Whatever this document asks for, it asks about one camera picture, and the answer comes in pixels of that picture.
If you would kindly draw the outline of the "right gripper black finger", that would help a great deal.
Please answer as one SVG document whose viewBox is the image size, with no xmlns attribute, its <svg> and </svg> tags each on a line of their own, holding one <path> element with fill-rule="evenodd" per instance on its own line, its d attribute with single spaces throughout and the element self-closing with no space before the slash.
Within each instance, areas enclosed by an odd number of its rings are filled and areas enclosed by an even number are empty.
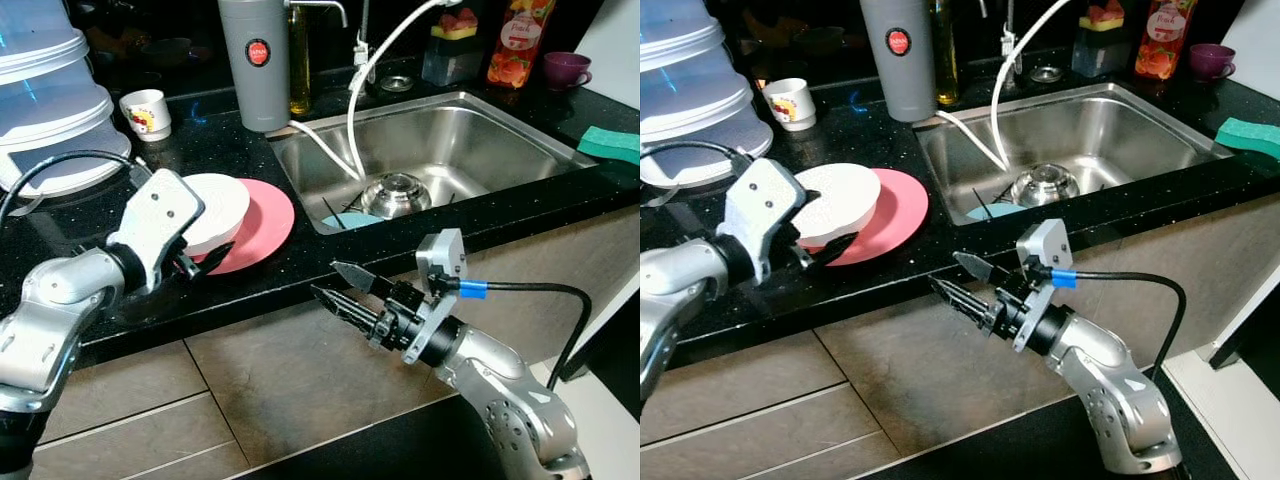
<svg viewBox="0 0 1280 480">
<path fill-rule="evenodd" d="M 352 287 L 365 294 L 385 298 L 393 283 L 352 262 L 330 262 L 330 266 Z"/>
<path fill-rule="evenodd" d="M 950 280 L 929 278 L 929 283 L 947 305 L 973 320 L 979 329 L 995 328 L 998 310 L 980 297 Z"/>
<path fill-rule="evenodd" d="M 387 337 L 387 325 L 381 320 L 381 316 L 356 300 L 339 291 L 324 287 L 311 287 L 310 291 L 324 308 L 356 326 L 369 339 L 384 339 Z"/>
<path fill-rule="evenodd" d="M 1010 271 L 988 262 L 979 255 L 952 252 L 952 256 L 966 273 L 987 285 L 1004 288 L 1009 282 Z"/>
</svg>

